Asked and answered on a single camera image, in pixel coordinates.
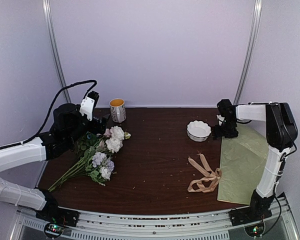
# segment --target metal base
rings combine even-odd
[[[232,226],[238,226],[238,225],[245,225],[257,221],[261,221],[262,219],[257,216],[254,218],[249,217],[250,213],[250,207],[240,208],[236,210],[231,210],[229,212],[230,221],[232,223]],[[269,218],[272,216],[272,213],[270,210],[267,210],[264,212],[263,219]]]
[[[279,224],[267,235],[268,239],[298,240],[298,230],[286,198],[279,198],[282,215]],[[275,201],[271,204],[272,217],[264,220],[272,226],[280,212]],[[67,240],[229,240],[246,239],[247,233],[257,226],[263,231],[260,220],[248,225],[232,226],[229,209],[191,214],[173,215],[118,215],[78,210],[76,227],[67,226],[60,239]],[[42,239],[47,221],[35,217],[35,212],[19,208],[9,239]]]
[[[61,216],[58,219],[54,218],[53,223],[59,226],[76,227],[79,219],[79,212],[58,207],[58,215]],[[36,213],[37,219],[47,220],[44,216]]]

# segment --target metal pole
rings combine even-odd
[[[257,35],[258,35],[258,31],[259,31],[259,26],[260,26],[261,9],[262,9],[262,0],[255,0],[248,48],[246,50],[246,55],[245,55],[245,60],[244,60],[244,64],[243,64],[243,69],[241,72],[239,85],[238,85],[238,88],[237,88],[237,91],[235,94],[235,98],[233,101],[233,104],[235,104],[235,105],[239,104],[239,102],[240,102],[240,98],[241,98],[241,95],[242,95],[242,92],[244,90],[245,83],[247,80],[249,67],[250,67],[251,60],[252,60],[253,50],[255,48]]]
[[[51,47],[52,47],[54,64],[55,64],[55,68],[56,68],[56,72],[57,72],[57,75],[59,78],[60,85],[63,88],[67,84],[65,81],[64,73],[62,71],[59,52],[58,52],[58,48],[57,48],[57,41],[56,41],[55,30],[54,30],[52,15],[51,15],[50,0],[42,0],[42,4],[43,4],[44,17],[45,17],[46,25],[47,25],[49,36],[50,36],[50,43],[51,43]],[[63,91],[63,95],[64,95],[66,102],[71,103],[70,95],[69,95],[69,92],[67,89]]]

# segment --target purple flower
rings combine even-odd
[[[94,168],[101,165],[101,163],[107,158],[107,155],[105,155],[102,152],[96,152],[95,155],[92,157],[92,166]]]
[[[115,163],[113,161],[111,161],[109,158],[107,160],[105,160],[104,165],[107,169],[109,169],[110,173],[112,173],[113,170],[115,169]]]

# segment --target black cable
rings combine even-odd
[[[281,213],[282,213],[282,207],[281,207],[281,204],[277,198],[276,195],[274,195],[274,198],[275,200],[277,201],[277,203],[279,204],[279,208],[280,208],[280,212],[279,212],[279,216],[277,217],[277,219],[275,220],[274,224],[265,232],[262,234],[262,236],[266,235],[267,233],[269,233],[273,228],[274,226],[277,224],[277,222],[279,221],[280,217],[281,217]]]
[[[49,222],[49,223],[54,223],[54,222],[50,221],[49,219],[47,219],[45,216],[43,216],[43,215],[40,213],[40,211],[38,211],[38,210],[36,210],[36,209],[34,209],[34,208],[31,208],[31,207],[28,207],[28,206],[22,206],[22,207],[25,208],[25,209],[29,209],[29,210],[34,211],[36,214],[40,215],[40,217],[42,217],[43,220],[45,220],[45,221],[47,221],[47,222]]]
[[[96,81],[96,80],[78,81],[78,82],[75,82],[75,83],[73,83],[73,84],[71,84],[71,85],[69,85],[69,86],[65,86],[65,87],[61,88],[61,89],[56,93],[56,95],[54,96],[54,98],[53,98],[53,100],[52,100],[52,102],[51,102],[51,104],[50,104],[50,107],[49,107],[49,109],[48,109],[48,112],[47,112],[47,114],[46,114],[46,117],[45,117],[45,119],[44,119],[44,121],[43,121],[43,124],[41,125],[41,127],[39,128],[39,130],[38,130],[32,137],[28,138],[27,140],[25,140],[25,141],[23,141],[23,142],[17,142],[17,143],[13,143],[13,144],[9,144],[9,145],[0,146],[0,150],[6,149],[6,148],[15,147],[15,146],[19,146],[19,145],[26,144],[26,143],[32,141],[35,137],[38,136],[38,134],[40,134],[40,132],[42,131],[42,129],[44,129],[44,127],[45,127],[45,125],[46,125],[46,123],[47,123],[47,121],[48,121],[48,118],[49,118],[49,116],[50,116],[50,113],[51,113],[51,111],[52,111],[52,108],[53,108],[53,106],[54,106],[54,104],[55,104],[55,102],[56,102],[58,96],[60,95],[60,93],[62,93],[62,92],[63,92],[64,90],[66,90],[66,89],[70,89],[70,88],[73,88],[73,87],[78,86],[78,85],[89,84],[89,83],[93,83],[93,85],[92,85],[92,86],[86,91],[86,93],[84,94],[84,97],[83,97],[83,98],[85,98],[85,97],[87,96],[87,94],[89,93],[89,91],[90,91],[91,89],[93,89],[93,88],[97,85],[97,81]]]
[[[295,144],[295,141],[294,141],[294,140],[292,139],[292,137],[290,136],[290,134],[289,134],[289,132],[288,132],[288,129],[287,129],[286,125],[283,125],[283,126],[284,126],[284,129],[285,129],[285,131],[286,131],[286,134],[288,135],[288,137],[290,138],[290,140],[291,140],[291,142],[292,142],[292,144],[293,144],[293,146],[294,146],[294,150],[291,151],[291,152],[289,152],[287,155],[284,156],[285,158],[287,158],[289,155],[294,154],[294,153],[298,150],[298,148],[297,148],[297,145]]]
[[[237,119],[236,122],[237,122],[238,124],[249,124],[249,123],[252,122],[252,120],[249,120],[249,121],[238,121],[238,119]]]

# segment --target pink flower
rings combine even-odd
[[[110,131],[109,128],[107,128],[107,129],[105,130],[105,133],[103,134],[103,136],[106,136],[107,138],[110,138],[110,137],[111,137],[111,131]]]

